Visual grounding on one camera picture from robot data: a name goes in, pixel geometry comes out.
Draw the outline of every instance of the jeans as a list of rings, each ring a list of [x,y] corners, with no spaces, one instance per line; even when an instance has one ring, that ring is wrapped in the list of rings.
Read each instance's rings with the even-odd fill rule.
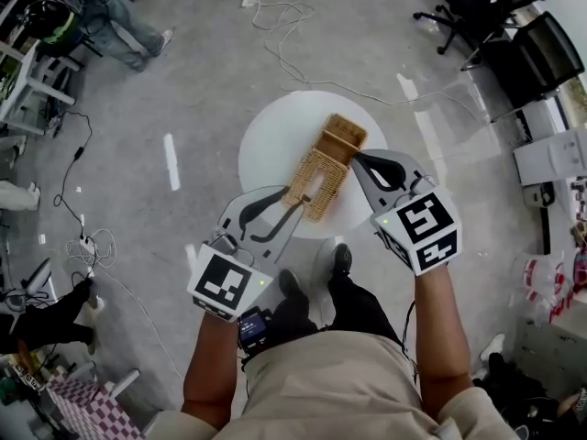
[[[332,275],[328,291],[337,315],[325,330],[368,333],[402,345],[375,295],[354,283],[345,272]],[[280,302],[271,318],[264,350],[317,333],[316,324],[308,318],[309,309],[308,297],[301,291]]]
[[[88,298],[90,298],[90,283],[83,281],[76,285],[73,291],[47,308],[28,306],[25,314],[18,318],[12,334],[22,340],[28,350],[35,350],[48,344],[67,344],[68,342],[90,344],[94,337],[92,329],[73,322]]]
[[[142,72],[147,61],[116,33],[111,21],[116,21],[152,57],[163,49],[163,36],[155,28],[143,23],[132,13],[129,0],[90,0],[83,10],[83,31],[95,47],[104,54]]]

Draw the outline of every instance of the white plug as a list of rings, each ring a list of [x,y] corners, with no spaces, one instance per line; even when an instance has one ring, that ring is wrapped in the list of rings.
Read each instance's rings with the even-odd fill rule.
[[[251,8],[256,3],[257,0],[242,0],[242,4],[240,4],[240,6],[242,6],[243,8]]]
[[[89,252],[92,256],[95,256],[94,241],[88,236],[82,236],[80,238],[80,245]]]

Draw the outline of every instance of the round white table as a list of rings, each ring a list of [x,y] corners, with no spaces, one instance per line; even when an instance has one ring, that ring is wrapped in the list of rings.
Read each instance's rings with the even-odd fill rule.
[[[290,93],[266,106],[242,139],[238,176],[243,191],[289,184],[331,114],[340,114],[367,130],[369,135],[362,149],[387,149],[383,132],[358,104],[334,93]],[[285,211],[286,207],[279,203],[261,217],[274,226]],[[324,218],[318,223],[302,218],[293,235],[313,239],[336,237],[360,225],[372,213],[355,173],[350,170]]]

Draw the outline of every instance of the wicker basket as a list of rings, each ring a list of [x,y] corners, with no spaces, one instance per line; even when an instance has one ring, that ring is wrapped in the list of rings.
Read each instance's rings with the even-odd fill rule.
[[[366,130],[342,115],[331,115],[315,144],[302,159],[290,182],[290,191],[282,201],[289,206],[297,204],[308,193],[307,189],[316,175],[322,172],[324,179],[305,207],[305,217],[308,220],[322,220],[349,173],[353,155],[360,150],[366,139]]]

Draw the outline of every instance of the beige shirt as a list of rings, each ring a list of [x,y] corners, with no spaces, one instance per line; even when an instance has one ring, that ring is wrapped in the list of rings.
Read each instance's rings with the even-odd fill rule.
[[[263,352],[245,367],[249,400],[220,432],[163,412],[149,440],[515,440],[485,391],[453,398],[438,422],[422,411],[411,364],[384,337],[330,331]]]

